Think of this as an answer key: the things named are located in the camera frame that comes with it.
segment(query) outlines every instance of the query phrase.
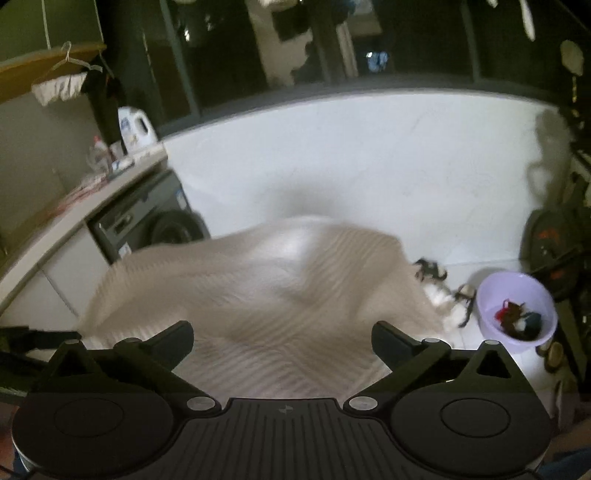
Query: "gray wall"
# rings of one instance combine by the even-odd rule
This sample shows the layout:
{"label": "gray wall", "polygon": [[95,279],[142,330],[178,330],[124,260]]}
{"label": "gray wall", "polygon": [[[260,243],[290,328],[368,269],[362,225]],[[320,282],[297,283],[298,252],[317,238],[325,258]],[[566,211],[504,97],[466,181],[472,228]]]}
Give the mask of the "gray wall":
{"label": "gray wall", "polygon": [[43,108],[29,93],[0,104],[0,234],[5,239],[89,173],[86,154],[94,135],[100,133],[86,96]]}

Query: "wooden board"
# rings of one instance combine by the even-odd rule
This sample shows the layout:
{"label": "wooden board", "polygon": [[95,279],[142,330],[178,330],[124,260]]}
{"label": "wooden board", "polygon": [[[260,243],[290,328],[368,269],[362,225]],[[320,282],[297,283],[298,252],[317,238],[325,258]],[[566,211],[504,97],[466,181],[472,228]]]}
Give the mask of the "wooden board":
{"label": "wooden board", "polygon": [[[70,51],[70,56],[90,62],[105,48],[106,45],[102,43],[75,45]],[[51,67],[64,58],[66,58],[66,52],[57,47],[0,63],[0,103],[30,92],[31,84],[34,82],[40,83],[62,75],[77,73],[82,69],[79,65],[66,63],[48,73]]]}

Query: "floor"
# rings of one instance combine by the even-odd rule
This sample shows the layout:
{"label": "floor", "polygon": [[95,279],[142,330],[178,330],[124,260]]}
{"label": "floor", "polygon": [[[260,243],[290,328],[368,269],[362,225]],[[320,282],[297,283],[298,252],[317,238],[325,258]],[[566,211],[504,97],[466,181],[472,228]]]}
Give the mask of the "floor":
{"label": "floor", "polygon": [[[460,264],[447,267],[448,287],[452,290],[458,288],[463,283],[469,283],[478,288],[482,280],[487,275],[499,270],[522,270],[522,264],[518,260],[508,260],[500,262],[487,262],[481,264]],[[472,314],[472,318],[463,329],[458,329],[454,334],[454,347],[458,349],[477,349],[485,340],[478,327],[478,312]],[[555,387],[561,378],[561,372],[549,374],[544,369],[544,359],[535,353],[532,348],[524,353],[511,355],[515,363],[521,368],[521,371],[529,380],[538,397],[544,404],[544,407],[550,414],[555,413]]]}

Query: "purple plastic basin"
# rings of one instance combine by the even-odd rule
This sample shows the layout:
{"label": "purple plastic basin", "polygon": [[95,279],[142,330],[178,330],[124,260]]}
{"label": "purple plastic basin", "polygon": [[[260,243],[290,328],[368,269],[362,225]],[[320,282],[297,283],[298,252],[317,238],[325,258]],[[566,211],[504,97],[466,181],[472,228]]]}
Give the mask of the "purple plastic basin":
{"label": "purple plastic basin", "polygon": [[[542,315],[542,331],[536,340],[517,340],[501,328],[495,313],[509,299],[514,303],[525,303],[525,307]],[[558,325],[554,300],[544,286],[536,279],[518,272],[496,272],[484,279],[476,292],[476,307],[479,312],[478,325],[485,339],[498,340],[509,353],[525,352],[548,341]]]}

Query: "white plastic bottle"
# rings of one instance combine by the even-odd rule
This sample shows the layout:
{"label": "white plastic bottle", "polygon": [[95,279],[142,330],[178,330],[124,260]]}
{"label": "white plastic bottle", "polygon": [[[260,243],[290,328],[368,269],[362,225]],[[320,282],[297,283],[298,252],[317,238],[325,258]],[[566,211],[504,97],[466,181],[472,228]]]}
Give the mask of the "white plastic bottle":
{"label": "white plastic bottle", "polygon": [[144,111],[130,106],[119,108],[119,129],[128,154],[158,142],[156,131]]}

